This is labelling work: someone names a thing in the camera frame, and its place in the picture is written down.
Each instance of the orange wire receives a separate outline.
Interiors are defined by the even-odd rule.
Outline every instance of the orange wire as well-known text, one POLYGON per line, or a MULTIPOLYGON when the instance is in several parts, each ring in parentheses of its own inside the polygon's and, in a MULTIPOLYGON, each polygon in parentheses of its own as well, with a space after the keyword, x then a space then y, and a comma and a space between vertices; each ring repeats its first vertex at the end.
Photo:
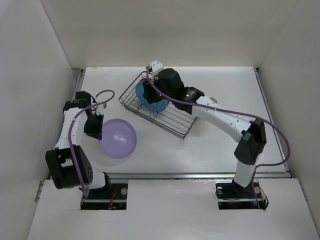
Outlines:
POLYGON ((260 186, 255 186, 254 188, 260 189, 260 190, 263 192, 263 194, 264 194, 265 196, 267 196, 267 194, 265 193, 265 191, 264 191, 260 186))
POLYGON ((114 190, 114 191, 112 192, 112 198, 111 198, 111 200, 110 200, 110 202, 109 202, 108 208, 110 208, 110 207, 113 205, 113 201, 114 201, 115 197, 116 197, 116 190, 114 190))

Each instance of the cable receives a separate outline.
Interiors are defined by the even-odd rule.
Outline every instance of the cable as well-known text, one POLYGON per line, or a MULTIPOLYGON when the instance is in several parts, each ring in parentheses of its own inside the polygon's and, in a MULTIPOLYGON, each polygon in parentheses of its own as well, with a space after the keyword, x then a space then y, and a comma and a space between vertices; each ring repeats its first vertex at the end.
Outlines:
POLYGON ((112 198, 111 198, 111 200, 110 200, 110 202, 109 202, 109 206, 108 206, 107 209, 109 209, 109 208, 113 205, 114 200, 115 200, 115 197, 116 197, 116 190, 114 190, 114 191, 112 192, 112 198))
POLYGON ((236 201, 236 200, 239 200, 239 199, 240 199, 240 197, 234 198, 234 199, 231 199, 231 198, 222 198, 222 197, 218 196, 218 190, 219 190, 219 189, 215 190, 215 195, 218 197, 218 199, 222 199, 222 200, 225 200, 225 201, 236 201))
MULTIPOLYGON (((90 94, 90 96, 92 98, 92 103, 97 104, 97 101, 94 98, 94 96, 92 96, 91 94, 90 94)), ((93 109, 94 113, 96 114, 97 113, 97 108, 98 108, 97 106, 96 107, 92 107, 91 110, 93 109)))
MULTIPOLYGON (((149 84, 151 85, 151 87, 160 95, 162 95, 162 97, 164 97, 165 99, 171 101, 171 102, 175 102, 177 104, 184 104, 184 105, 189 105, 189 106, 198 106, 198 107, 203 107, 203 108, 206 108, 206 109, 211 109, 211 110, 214 110, 214 111, 218 111, 218 112, 223 112, 223 113, 228 113, 228 114, 235 114, 235 115, 241 115, 241 116, 245 116, 245 117, 249 117, 249 118, 254 118, 254 119, 259 119, 263 122, 265 122, 266 124, 268 124, 269 126, 271 126, 273 129, 275 129, 280 135, 281 137, 283 138, 285 144, 286 144, 286 149, 287 149, 287 153, 286 153, 286 156, 284 158, 283 161, 281 162, 277 162, 277 163, 262 163, 262 164, 259 164, 259 165, 256 165, 255 166, 255 170, 253 172, 253 175, 252 175, 252 187, 254 188, 254 178, 255 178, 255 175, 256 175, 256 171, 257 171, 257 168, 259 167, 275 167, 275 166, 279 166, 279 165, 282 165, 284 163, 286 163, 288 161, 288 159, 290 158, 290 155, 291 155, 291 148, 290 148, 290 143, 289 143, 289 140, 288 138, 286 137, 286 135, 281 131, 281 129, 279 129, 276 125, 274 125, 272 122, 260 117, 260 116, 257 116, 257 115, 254 115, 254 114, 250 114, 250 113, 245 113, 245 112, 239 112, 239 111, 232 111, 232 110, 227 110, 227 109, 221 109, 221 108, 216 108, 214 106, 209 106, 209 105, 203 105, 203 104, 198 104, 198 103, 193 103, 193 102, 187 102, 187 101, 180 101, 180 100, 177 100, 177 99, 174 99, 172 97, 169 97, 167 95, 165 95, 163 92, 161 92, 152 82, 152 80, 150 79, 150 76, 149 76, 149 69, 150 69, 150 66, 147 66, 146 67, 146 79, 147 81, 149 82, 149 84)), ((254 193, 254 197, 255 197, 255 200, 257 202, 257 205, 258 205, 258 208, 260 209, 260 206, 259 206, 259 201, 258 201, 258 197, 257 197, 257 194, 255 191, 253 191, 254 193)))
POLYGON ((102 101, 102 102, 99 102, 99 103, 96 103, 96 104, 93 104, 93 105, 90 105, 90 106, 86 106, 85 108, 81 109, 73 118, 72 122, 71 122, 71 125, 70 125, 70 128, 69 128, 69 132, 68 132, 68 142, 69 142, 69 146, 70 146, 70 151, 71 151, 71 156, 72 156, 72 159, 73 159, 73 162, 74 162, 74 166, 75 166, 75 170, 76 170, 76 173, 79 177, 79 181, 80 181, 80 185, 81 185, 81 188, 82 188, 82 199, 81 199, 81 205, 83 204, 83 202, 87 199, 88 195, 89 195, 89 187, 86 187, 85 186, 85 182, 84 182, 84 179, 82 177, 82 174, 81 174, 81 171, 80 171, 80 168, 79 168, 79 164, 78 164, 78 161, 77 161, 77 157, 76 157, 76 153, 75 153, 75 149, 74 149, 74 146, 72 144, 72 139, 71 139, 71 135, 72 135, 72 128, 74 127, 74 124, 75 124, 75 121, 76 119, 80 116, 80 114, 82 114, 84 111, 88 110, 88 109, 91 109, 92 107, 97 107, 99 105, 102 105, 102 104, 105 104, 107 102, 109 102, 111 99, 114 98, 115 96, 115 92, 112 91, 112 90, 103 90, 101 92, 99 92, 95 97, 99 96, 100 94, 102 93, 106 93, 106 92, 110 92, 112 93, 112 96, 110 98, 108 98, 107 100, 105 101, 102 101))

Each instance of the white wall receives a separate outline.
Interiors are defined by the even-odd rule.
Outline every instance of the white wall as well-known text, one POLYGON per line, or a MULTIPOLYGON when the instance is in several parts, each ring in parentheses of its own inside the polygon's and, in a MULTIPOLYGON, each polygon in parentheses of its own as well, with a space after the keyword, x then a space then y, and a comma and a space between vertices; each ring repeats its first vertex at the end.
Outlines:
POLYGON ((0 239, 26 239, 73 73, 40 0, 0 0, 0 239))
POLYGON ((42 0, 73 67, 259 66, 298 0, 42 0))
POLYGON ((288 164, 320 231, 320 1, 300 0, 259 70, 275 122, 292 146, 288 164))

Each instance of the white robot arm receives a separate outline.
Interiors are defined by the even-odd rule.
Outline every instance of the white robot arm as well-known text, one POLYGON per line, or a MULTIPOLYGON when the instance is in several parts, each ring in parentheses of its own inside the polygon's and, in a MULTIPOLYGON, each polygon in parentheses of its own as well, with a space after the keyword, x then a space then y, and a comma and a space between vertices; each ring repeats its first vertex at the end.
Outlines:
POLYGON ((75 116, 82 109, 91 106, 91 95, 85 91, 75 94, 75 99, 67 101, 63 108, 64 122, 58 142, 53 150, 45 154, 52 180, 57 189, 73 188, 80 185, 79 176, 75 167, 68 133, 72 122, 71 142, 75 151, 76 160, 83 178, 83 182, 90 189, 100 189, 110 186, 110 180, 104 172, 98 172, 92 169, 84 151, 81 148, 81 138, 83 132, 86 135, 101 139, 102 124, 104 116, 102 114, 93 114, 91 109, 83 111, 76 119, 75 116))
POLYGON ((143 83, 143 97, 148 103, 162 100, 164 96, 160 94, 161 92, 179 110, 208 121, 232 137, 238 143, 234 151, 238 160, 233 178, 234 188, 239 193, 250 188, 257 159, 267 143, 264 122, 259 119, 249 121, 238 115, 215 110, 223 108, 195 87, 185 87, 178 72, 172 68, 164 69, 164 66, 156 60, 150 62, 147 69, 152 75, 153 84, 152 86, 148 81, 143 83))

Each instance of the white table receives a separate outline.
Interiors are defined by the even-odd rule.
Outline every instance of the white table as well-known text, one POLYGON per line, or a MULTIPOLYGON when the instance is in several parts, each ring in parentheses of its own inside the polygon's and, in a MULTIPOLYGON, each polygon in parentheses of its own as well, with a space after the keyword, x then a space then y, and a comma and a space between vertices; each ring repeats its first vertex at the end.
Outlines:
MULTIPOLYGON (((247 112, 269 119, 266 105, 252 67, 173 67, 185 86, 202 90, 224 108, 247 112)), ((105 155, 98 141, 83 135, 82 148, 92 166, 109 174, 215 174, 223 176, 236 170, 234 150, 237 143, 217 127, 199 119, 184 140, 126 110, 118 98, 144 67, 88 67, 82 91, 93 96, 105 89, 115 98, 104 110, 104 122, 120 118, 137 133, 137 145, 127 158, 105 155)), ((98 97, 108 98, 109 93, 98 97)), ((259 163, 276 163, 282 154, 271 127, 266 125, 267 144, 259 163)), ((285 173, 287 168, 261 167, 259 173, 285 173)))
POLYGON ((219 210, 213 180, 130 180, 127 210, 79 210, 46 180, 28 240, 318 240, 297 179, 261 179, 266 211, 219 210))

